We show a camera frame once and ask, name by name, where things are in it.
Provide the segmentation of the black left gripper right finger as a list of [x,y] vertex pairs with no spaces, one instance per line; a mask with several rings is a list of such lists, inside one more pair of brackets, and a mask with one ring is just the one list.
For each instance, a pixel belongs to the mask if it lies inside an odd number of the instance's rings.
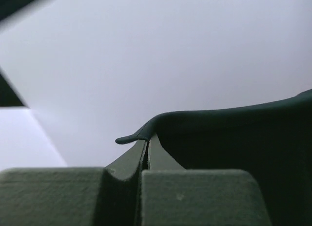
[[144,226],[269,226],[256,180],[239,169],[187,170],[154,135],[141,175]]

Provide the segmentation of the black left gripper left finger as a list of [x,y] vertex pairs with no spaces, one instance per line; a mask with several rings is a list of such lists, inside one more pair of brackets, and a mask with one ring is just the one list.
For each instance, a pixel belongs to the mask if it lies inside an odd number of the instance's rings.
[[106,167],[3,170],[1,225],[135,225],[146,148],[140,140]]

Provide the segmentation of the black t shirt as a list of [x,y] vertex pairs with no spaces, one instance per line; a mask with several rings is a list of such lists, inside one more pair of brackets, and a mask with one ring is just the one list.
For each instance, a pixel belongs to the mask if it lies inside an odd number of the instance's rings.
[[273,225],[311,225],[311,90],[253,106],[162,113],[116,142],[148,141],[154,134],[186,169],[249,172]]

